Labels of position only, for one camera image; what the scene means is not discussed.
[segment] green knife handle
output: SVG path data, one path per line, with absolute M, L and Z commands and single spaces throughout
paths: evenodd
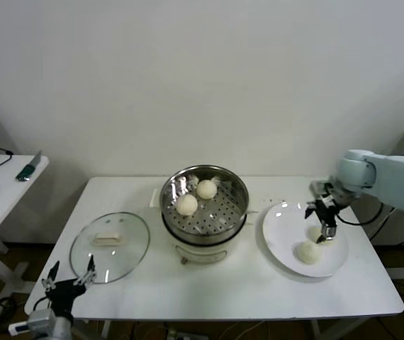
M 16 180 L 20 182 L 28 181 L 30 175 L 33 174 L 34 171 L 35 167 L 27 164 L 24 169 L 22 169 L 21 172 L 16 176 Z

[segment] knife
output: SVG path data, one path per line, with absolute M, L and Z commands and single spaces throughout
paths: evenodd
M 37 154 L 32 158 L 29 164 L 27 164 L 24 169 L 16 176 L 16 180 L 19 182 L 28 181 L 30 179 L 30 175 L 33 174 L 37 165 L 41 161 L 41 150 L 37 152 Z

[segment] perforated steamer tray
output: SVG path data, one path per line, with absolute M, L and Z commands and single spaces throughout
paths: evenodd
M 211 200 L 196 194 L 197 183 L 205 179 L 213 179 L 218 187 Z M 176 211 L 176 201 L 187 193 L 196 197 L 198 209 L 191 216 L 182 216 Z M 195 245 L 220 243 L 235 234 L 245 222 L 248 202 L 240 178 L 219 166 L 193 166 L 180 171 L 166 182 L 160 197 L 168 230 Z

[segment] metal rim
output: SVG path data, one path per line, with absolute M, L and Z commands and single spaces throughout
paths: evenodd
M 171 186 L 172 182 L 175 181 L 180 176 L 185 176 L 185 174 L 187 174 L 187 173 L 191 173 L 192 171 L 198 171 L 198 170 L 213 170 L 213 171 L 219 171 L 220 173 L 224 173 L 226 176 L 232 177 L 234 179 L 234 181 L 237 183 L 237 185 L 239 186 L 239 190 L 242 191 L 242 195 L 243 195 L 242 198 L 244 199 L 245 207 L 244 207 L 244 210 L 241 212 L 241 215 L 239 215 L 239 217 L 238 217 L 238 224 L 240 224 L 240 226 L 239 227 L 235 226 L 232 228 L 232 229 L 237 228 L 237 230 L 235 230 L 235 232 L 233 233 L 233 235 L 236 235 L 238 233 L 238 231 L 240 229 L 242 229 L 242 225 L 245 223 L 245 220 L 246 220 L 247 206 L 249 204 L 249 193 L 248 193 L 245 183 L 237 174 L 235 174 L 231 170 L 228 170 L 221 166 L 215 166 L 215 165 L 209 165 L 209 164 L 199 164 L 199 165 L 195 165 L 195 166 L 189 166 L 185 169 L 182 169 L 182 170 L 176 172 L 174 175 L 172 175 L 170 178 L 168 178 L 167 181 L 164 183 L 164 185 L 161 189 L 160 195 L 159 195 L 159 203 L 161 205 L 162 213 L 165 213 L 163 203 L 164 203 L 164 201 L 166 201 L 168 199 L 166 191 Z M 194 237 L 194 233 L 188 232 L 185 229 L 179 229 L 178 230 L 179 236 L 176 236 L 176 232 L 173 231 L 174 227 L 172 226 L 172 224 L 171 223 L 169 224 L 166 222 L 167 219 L 165 216 L 162 216 L 162 219 L 164 221 L 164 224 L 166 225 L 166 228 L 172 233 L 172 235 L 175 236 L 177 239 L 180 239 L 184 243 L 194 245 L 194 246 L 200 246 L 200 247 L 211 247 L 214 244 L 221 244 L 224 242 L 224 240 L 223 240 L 223 241 L 214 242 L 212 244 L 210 244 L 210 243 L 203 244 L 204 242 L 208 242 L 208 241 L 204 241 L 204 242 L 201 242 L 203 244 L 203 245 L 201 245 L 201 244 L 195 243 L 194 240 L 193 241 L 188 241 L 188 240 L 184 241 L 184 235 L 188 235 L 188 237 Z M 200 237 L 201 240 L 202 239 L 207 240 L 208 238 L 213 237 L 213 234 L 200 234 L 200 235 L 196 235 L 196 236 Z M 231 238 L 232 238 L 232 235 L 228 235 L 226 237 L 226 240 L 229 240 Z
M 80 234 L 82 234 L 82 232 L 83 232 L 85 229 L 87 229 L 88 227 L 90 227 L 90 225 L 91 225 L 93 222 L 95 222 L 95 221 L 97 221 L 97 220 L 100 220 L 100 219 L 103 218 L 103 217 L 106 217 L 106 216 L 109 216 L 109 215 L 115 215 L 115 214 L 127 214 L 127 215 L 132 215 L 132 216 L 134 216 L 134 217 L 137 217 L 139 220 L 141 220 L 142 223 L 143 223 L 144 226 L 145 226 L 145 229 L 147 230 L 147 246 L 145 247 L 144 254 L 140 257 L 139 261 L 136 263 L 136 265 L 133 267 L 133 269 L 131 269 L 130 271 L 128 271 L 128 272 L 125 273 L 124 275 L 119 276 L 119 277 L 118 277 L 117 279 L 115 279 L 115 280 L 112 280 L 112 281 L 109 281 L 109 282 L 94 282 L 94 285 L 105 285 L 105 284 L 107 284 L 107 283 L 116 282 L 117 280 L 120 280 L 121 278 L 124 278 L 125 276 L 127 276 L 129 273 L 131 273 L 132 271 L 134 271 L 134 270 L 138 267 L 138 265 L 142 262 L 142 260 L 144 259 L 145 255 L 147 254 L 147 251 L 148 251 L 148 249 L 149 249 L 149 247 L 150 247 L 150 239 L 151 239 L 151 237 L 150 237 L 150 229 L 149 229 L 149 227 L 148 227 L 148 224 L 146 223 L 146 221 L 145 221 L 142 217 L 140 217 L 139 215 L 136 215 L 136 214 L 134 214 L 134 213 L 132 213 L 132 212 L 128 212 L 128 211 L 110 212 L 110 213 L 108 213 L 108 214 L 102 215 L 102 216 L 96 218 L 95 220 L 91 221 L 88 225 L 86 225 L 85 227 L 83 227 L 83 228 L 79 231 L 78 235 L 77 235 L 77 236 L 74 238 L 74 240 L 73 240 L 73 243 L 72 243 L 71 248 L 69 249 L 69 266 L 71 267 L 73 273 L 74 273 L 76 276 L 78 276 L 78 273 L 74 270 L 74 267 L 73 267 L 72 251 L 73 251 L 73 247 L 74 247 L 74 244 L 76 243 L 76 240 L 77 240 L 78 236 L 79 236 Z
M 193 246 L 193 247 L 208 248 L 208 247 L 214 247 L 214 246 L 219 246 L 221 244 L 224 244 L 224 243 L 230 241 L 231 239 L 233 239 L 235 236 L 237 236 L 238 233 L 243 229 L 243 227 L 246 224 L 247 215 L 245 215 L 245 218 L 242 220 L 242 224 L 238 227 L 238 229 L 235 231 L 234 234 L 230 235 L 227 239 L 224 239 L 223 241 L 219 241 L 219 242 L 213 243 L 213 244 L 195 244 L 188 240 L 182 239 L 179 235 L 175 234 L 171 230 L 171 228 L 167 225 L 163 214 L 161 214 L 161 218 L 162 218 L 162 222 L 164 223 L 164 226 L 166 227 L 166 230 L 170 233 L 170 235 L 172 235 L 174 238 L 178 239 L 180 242 L 183 242 L 183 243 L 188 244 L 189 246 Z

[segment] white plate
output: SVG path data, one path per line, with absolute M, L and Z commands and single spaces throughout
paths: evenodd
M 306 264 L 296 257 L 295 248 L 309 238 L 308 230 L 320 226 L 315 213 L 304 219 L 306 204 L 281 203 L 272 207 L 264 218 L 263 231 L 266 245 L 272 254 L 286 267 L 296 273 L 323 278 L 336 273 L 347 260 L 349 247 L 342 232 L 337 227 L 335 240 L 331 245 L 320 245 L 322 257 L 315 264 Z

